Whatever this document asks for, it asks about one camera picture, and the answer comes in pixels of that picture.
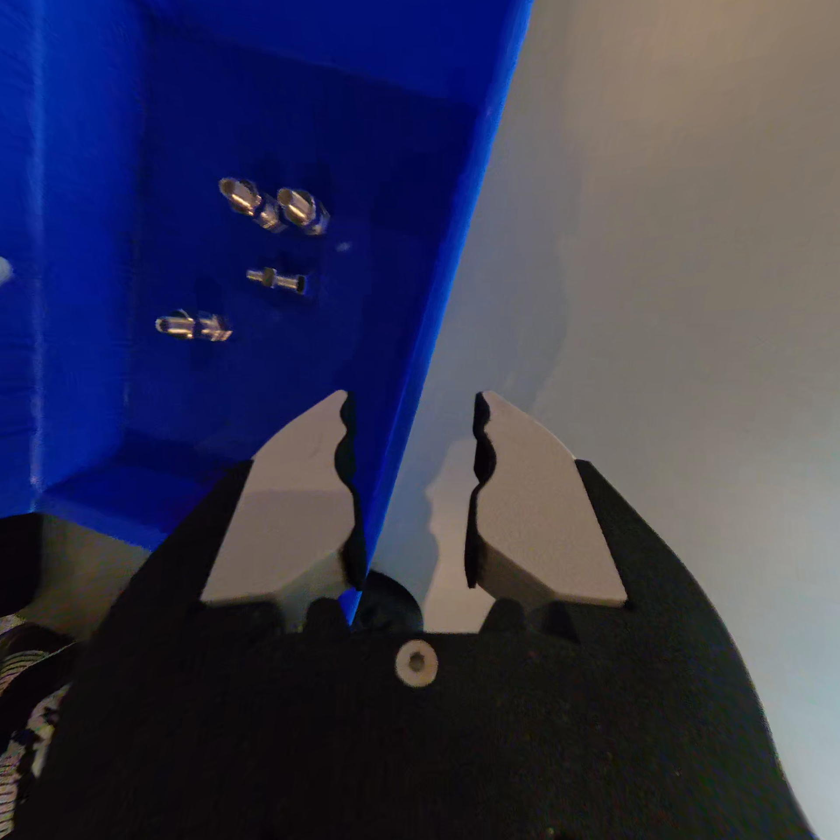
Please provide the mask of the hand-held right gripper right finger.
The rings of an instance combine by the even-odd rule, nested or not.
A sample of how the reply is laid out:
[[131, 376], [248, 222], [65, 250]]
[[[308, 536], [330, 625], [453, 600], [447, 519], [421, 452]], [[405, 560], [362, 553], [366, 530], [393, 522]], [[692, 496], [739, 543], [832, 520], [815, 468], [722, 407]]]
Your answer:
[[623, 607], [627, 593], [571, 451], [495, 392], [474, 404], [465, 577], [523, 607]]

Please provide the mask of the silver bolt with nut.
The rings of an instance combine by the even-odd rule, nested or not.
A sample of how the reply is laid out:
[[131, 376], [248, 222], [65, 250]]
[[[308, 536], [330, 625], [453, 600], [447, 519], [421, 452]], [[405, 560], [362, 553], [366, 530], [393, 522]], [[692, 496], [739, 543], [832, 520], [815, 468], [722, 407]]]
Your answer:
[[250, 218], [260, 228], [276, 235], [287, 229], [277, 198], [264, 194], [256, 184], [224, 177], [218, 189], [235, 213]]
[[223, 316], [208, 311], [192, 314], [183, 309], [176, 309], [157, 318], [154, 327], [160, 334], [183, 341], [222, 343], [233, 334], [230, 324]]
[[280, 289], [298, 296], [305, 296], [308, 291], [308, 276], [299, 272], [287, 272], [267, 266], [260, 269], [247, 269], [245, 276], [262, 287]]
[[309, 192], [284, 187], [278, 190], [276, 200], [287, 225], [312, 237], [323, 236], [327, 232], [330, 214], [322, 202]]

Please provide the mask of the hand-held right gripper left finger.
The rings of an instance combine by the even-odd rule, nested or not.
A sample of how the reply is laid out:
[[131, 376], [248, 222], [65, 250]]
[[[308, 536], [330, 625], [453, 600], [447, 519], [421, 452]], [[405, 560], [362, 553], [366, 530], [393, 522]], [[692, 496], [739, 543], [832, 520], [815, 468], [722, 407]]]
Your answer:
[[307, 610], [361, 586], [353, 401], [338, 390], [256, 452], [201, 595], [208, 606]]

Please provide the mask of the blue plastic bin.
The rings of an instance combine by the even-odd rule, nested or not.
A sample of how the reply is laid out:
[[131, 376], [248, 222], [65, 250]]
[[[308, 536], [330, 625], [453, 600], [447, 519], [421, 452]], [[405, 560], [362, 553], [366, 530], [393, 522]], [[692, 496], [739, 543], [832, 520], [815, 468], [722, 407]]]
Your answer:
[[[16, 519], [154, 549], [337, 390], [370, 562], [531, 7], [2, 2], [3, 615], [40, 576]], [[260, 228], [224, 177], [312, 194], [327, 232]], [[233, 334], [156, 332], [176, 309]]]

